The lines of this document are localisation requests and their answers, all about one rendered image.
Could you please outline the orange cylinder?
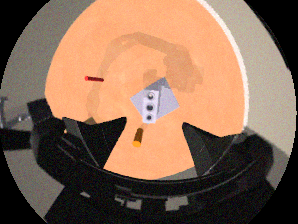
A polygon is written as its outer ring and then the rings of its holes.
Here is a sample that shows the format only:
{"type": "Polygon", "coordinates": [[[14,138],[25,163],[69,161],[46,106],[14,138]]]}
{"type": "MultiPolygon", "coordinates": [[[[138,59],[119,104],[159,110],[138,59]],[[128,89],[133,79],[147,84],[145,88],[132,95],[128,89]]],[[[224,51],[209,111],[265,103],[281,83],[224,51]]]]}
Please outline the orange cylinder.
{"type": "Polygon", "coordinates": [[[134,133],[134,141],[133,141],[133,147],[140,147],[141,140],[142,140],[142,133],[144,133],[144,129],[138,128],[136,133],[134,133]]]}

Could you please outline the red peg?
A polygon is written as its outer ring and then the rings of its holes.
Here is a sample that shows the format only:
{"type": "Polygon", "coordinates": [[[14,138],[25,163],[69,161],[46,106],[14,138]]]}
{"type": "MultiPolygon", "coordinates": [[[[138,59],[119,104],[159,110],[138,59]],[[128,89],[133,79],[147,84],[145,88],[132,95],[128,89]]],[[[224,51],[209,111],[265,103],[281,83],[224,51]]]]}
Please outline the red peg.
{"type": "Polygon", "coordinates": [[[86,81],[104,81],[104,79],[102,79],[102,77],[100,77],[100,79],[98,79],[98,77],[93,77],[93,76],[85,76],[85,80],[86,81]]]}

